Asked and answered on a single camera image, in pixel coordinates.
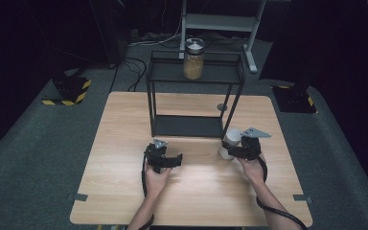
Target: glass jar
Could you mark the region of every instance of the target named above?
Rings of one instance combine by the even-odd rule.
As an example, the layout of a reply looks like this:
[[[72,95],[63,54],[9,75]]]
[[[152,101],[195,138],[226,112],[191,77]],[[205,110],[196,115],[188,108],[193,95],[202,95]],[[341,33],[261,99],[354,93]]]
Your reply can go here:
[[[185,43],[184,76],[197,80],[202,76],[205,42],[200,38],[189,38]]]

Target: white shelving unit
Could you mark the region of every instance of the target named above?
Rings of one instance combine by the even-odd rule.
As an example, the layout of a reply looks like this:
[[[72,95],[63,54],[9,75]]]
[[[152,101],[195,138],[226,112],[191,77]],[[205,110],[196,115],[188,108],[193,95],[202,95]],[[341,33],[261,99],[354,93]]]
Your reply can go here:
[[[187,13],[187,0],[183,0],[180,50],[184,50],[187,29],[250,32],[249,40],[247,44],[243,45],[243,50],[249,64],[250,72],[256,73],[258,69],[251,51],[265,8],[265,2],[266,0],[261,0],[258,13],[255,17],[240,17]]]

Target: jar lid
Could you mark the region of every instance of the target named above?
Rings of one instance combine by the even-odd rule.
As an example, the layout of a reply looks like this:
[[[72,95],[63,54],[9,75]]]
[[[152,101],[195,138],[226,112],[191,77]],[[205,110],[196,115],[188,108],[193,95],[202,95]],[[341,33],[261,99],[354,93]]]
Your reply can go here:
[[[190,55],[202,55],[205,41],[200,38],[188,38],[185,42],[185,51]]]

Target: yellow and black caution tape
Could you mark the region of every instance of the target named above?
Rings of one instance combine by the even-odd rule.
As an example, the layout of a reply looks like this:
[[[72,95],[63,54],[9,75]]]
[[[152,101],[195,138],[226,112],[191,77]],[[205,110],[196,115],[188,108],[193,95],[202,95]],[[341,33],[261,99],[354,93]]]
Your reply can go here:
[[[78,103],[74,103],[70,100],[50,100],[50,99],[42,99],[41,102],[45,105],[74,105]]]
[[[289,87],[289,86],[284,86],[284,85],[279,85],[278,87],[279,87],[279,88],[283,88],[283,89],[290,89],[290,87]],[[308,100],[308,102],[309,102],[310,106],[311,106],[311,107],[313,107],[313,106],[314,106],[314,104],[313,104],[313,99],[312,99],[312,97],[311,97],[310,95],[308,95],[307,100]]]
[[[45,105],[75,105],[80,104],[86,96],[88,87],[91,85],[92,80],[87,80],[80,89],[80,94],[76,95],[75,100],[60,100],[60,99],[42,99],[41,102]]]

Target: cable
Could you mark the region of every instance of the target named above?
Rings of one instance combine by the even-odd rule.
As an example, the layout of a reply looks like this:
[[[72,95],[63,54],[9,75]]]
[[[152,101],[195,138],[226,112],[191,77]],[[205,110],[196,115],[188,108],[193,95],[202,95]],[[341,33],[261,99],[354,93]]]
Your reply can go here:
[[[161,29],[162,30],[164,28],[164,13],[166,12],[166,8],[167,8],[167,0],[164,0],[164,10],[163,10],[163,13],[161,14]]]
[[[130,69],[130,67],[127,65],[127,67],[129,68],[129,70],[130,70],[130,71],[132,71],[133,73],[136,73],[136,74],[137,74],[137,76],[138,76],[138,78],[137,78],[136,82],[135,82],[134,84],[132,84],[132,85],[127,89],[127,92],[130,92],[130,89],[131,89],[132,87],[133,87],[133,92],[136,92],[136,87],[137,87],[138,83],[140,82],[140,80],[142,79],[142,77],[143,77],[143,76],[145,75],[145,73],[146,73],[147,65],[146,65],[146,63],[145,63],[144,61],[142,61],[141,59],[135,58],[135,57],[125,57],[125,59],[133,59],[133,60],[140,61],[140,62],[143,64],[143,66],[144,66],[144,70],[143,70],[143,72],[142,72],[142,73],[140,73],[141,68],[140,68],[137,64],[135,64],[135,63],[133,63],[133,62],[129,62],[129,61],[127,61],[127,63],[134,64],[134,65],[139,69],[139,72],[136,72],[136,71],[131,70],[131,69]]]
[[[201,11],[199,11],[199,13],[202,13],[205,10],[205,7],[208,5],[209,0],[207,0],[204,4],[204,6],[202,7]]]
[[[115,84],[116,74],[118,73],[118,70],[119,70],[119,66],[116,66],[115,67],[115,74],[113,75],[113,81],[112,81],[112,84],[110,85],[110,88],[109,88],[109,93],[112,92],[113,85]]]
[[[160,43],[159,45],[161,45],[161,46],[163,46],[163,47],[166,47],[166,48],[169,48],[169,49],[175,49],[175,48],[180,47],[180,43],[181,43],[181,41],[180,41],[180,40],[175,40],[175,41],[178,41],[178,44],[177,44],[177,45],[168,46],[168,45],[163,44],[163,43]]]
[[[145,171],[146,159],[147,159],[147,157],[144,154],[143,164],[142,164],[142,187],[143,187],[143,194],[145,195],[145,197],[148,194],[148,187],[146,185],[146,171]],[[154,222],[154,215],[151,215],[151,218],[149,219],[149,221],[147,223],[145,223],[145,225],[143,225],[141,228],[139,228],[139,230],[145,230],[145,229],[151,227],[153,222]]]
[[[260,156],[258,156],[257,159],[259,160],[259,162],[260,162],[260,164],[261,164],[261,166],[264,170],[264,183],[265,183],[265,181],[267,179],[267,164],[265,163],[265,161]],[[284,212],[284,211],[281,211],[281,210],[278,210],[278,209],[275,209],[275,208],[272,208],[272,207],[265,206],[261,203],[261,201],[259,200],[258,197],[256,197],[256,201],[257,201],[259,207],[261,207],[262,209],[267,210],[268,212],[280,215],[284,218],[291,219],[292,221],[294,221],[295,223],[300,225],[301,229],[308,230],[307,226],[303,223],[303,221],[301,221],[299,218],[295,217],[294,215],[292,215],[290,213],[287,213],[287,212]]]
[[[34,21],[34,23],[36,24],[37,28],[40,30],[41,35],[43,35],[43,37],[45,37],[46,35],[43,32],[43,29],[41,29],[40,25],[37,22],[37,19],[35,19],[35,16],[32,14],[31,9],[29,8],[28,4],[26,3],[26,1],[22,1],[23,5],[25,6],[26,10],[28,11],[29,15],[32,17],[32,20]]]
[[[140,41],[140,42],[134,42],[134,43],[130,43],[127,46],[136,46],[136,45],[158,45],[167,41],[170,41],[171,39],[175,38],[176,36],[181,35],[181,33],[179,34],[178,31],[180,29],[181,26],[181,21],[182,21],[182,16],[183,16],[183,10],[181,9],[181,15],[180,15],[180,22],[178,23],[177,26],[177,30],[175,31],[174,35],[172,35],[170,38],[166,39],[166,40],[162,40],[162,41]]]
[[[79,58],[79,59],[83,59],[83,60],[86,60],[88,62],[91,62],[91,63],[95,63],[95,64],[100,64],[100,65],[108,65],[109,63],[103,63],[103,62],[98,62],[98,61],[95,61],[95,60],[92,60],[92,59],[89,59],[89,58],[86,58],[86,57],[81,57],[81,56],[78,56],[78,55],[74,55],[74,54],[71,54],[71,53],[68,53],[66,51],[63,51],[63,50],[60,50],[59,48],[53,46],[53,45],[50,45],[49,46],[53,49],[53,50],[56,50],[56,51],[59,51],[65,55],[68,55],[68,56],[71,56],[71,57],[74,57],[74,58]]]

